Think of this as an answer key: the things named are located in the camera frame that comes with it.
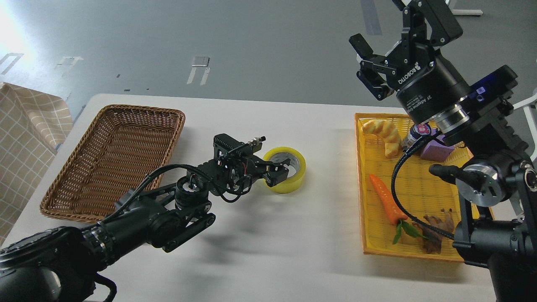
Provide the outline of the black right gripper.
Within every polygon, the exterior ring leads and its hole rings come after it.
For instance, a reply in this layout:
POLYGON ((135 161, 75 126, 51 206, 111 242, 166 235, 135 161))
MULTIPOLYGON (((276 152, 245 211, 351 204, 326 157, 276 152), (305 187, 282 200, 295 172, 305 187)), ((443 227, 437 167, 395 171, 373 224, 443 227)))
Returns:
POLYGON ((443 0, 394 0, 403 28, 387 57, 374 54, 362 34, 349 37, 357 52, 357 78, 378 100, 396 95, 415 123, 426 122, 470 94, 471 87, 441 47, 463 34, 443 0))

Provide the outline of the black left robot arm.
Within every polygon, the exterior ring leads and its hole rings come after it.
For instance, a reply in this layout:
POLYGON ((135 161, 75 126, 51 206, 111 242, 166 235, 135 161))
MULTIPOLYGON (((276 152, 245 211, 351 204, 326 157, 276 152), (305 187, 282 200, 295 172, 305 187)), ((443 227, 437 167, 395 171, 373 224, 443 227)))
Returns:
POLYGON ((117 286, 100 272, 143 244, 169 253, 213 225, 209 194, 233 203, 257 180, 275 187, 297 176, 292 155, 255 155, 265 139, 216 135, 213 159, 159 167, 102 221, 48 229, 3 248, 2 302, 83 302, 98 284, 109 289, 105 301, 113 301, 117 286))

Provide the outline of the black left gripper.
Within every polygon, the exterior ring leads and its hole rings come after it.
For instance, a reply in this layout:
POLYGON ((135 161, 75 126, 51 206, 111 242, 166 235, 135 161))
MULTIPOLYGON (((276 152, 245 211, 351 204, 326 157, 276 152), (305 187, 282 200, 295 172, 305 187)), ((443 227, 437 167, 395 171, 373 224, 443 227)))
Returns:
POLYGON ((259 157, 243 157, 241 162, 243 164, 241 168, 242 185, 251 185, 257 180, 263 179, 268 187, 275 187, 288 179, 288 166, 291 160, 284 159, 274 162, 265 161, 259 157))

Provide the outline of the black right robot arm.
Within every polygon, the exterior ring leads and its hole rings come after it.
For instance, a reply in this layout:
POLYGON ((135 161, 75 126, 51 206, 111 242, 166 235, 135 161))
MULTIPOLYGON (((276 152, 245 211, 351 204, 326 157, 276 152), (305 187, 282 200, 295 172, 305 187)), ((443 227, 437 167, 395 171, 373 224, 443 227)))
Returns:
POLYGON ((461 221, 451 240, 465 264, 488 269, 498 302, 536 300, 536 168, 527 143, 505 119, 516 73, 506 65, 469 85, 441 46, 463 30, 443 0, 396 0, 401 39, 385 56, 363 36, 349 39, 361 67, 357 78, 378 100, 395 93, 416 123, 435 122, 444 143, 464 143, 473 157, 463 167, 430 166, 456 185, 461 221))

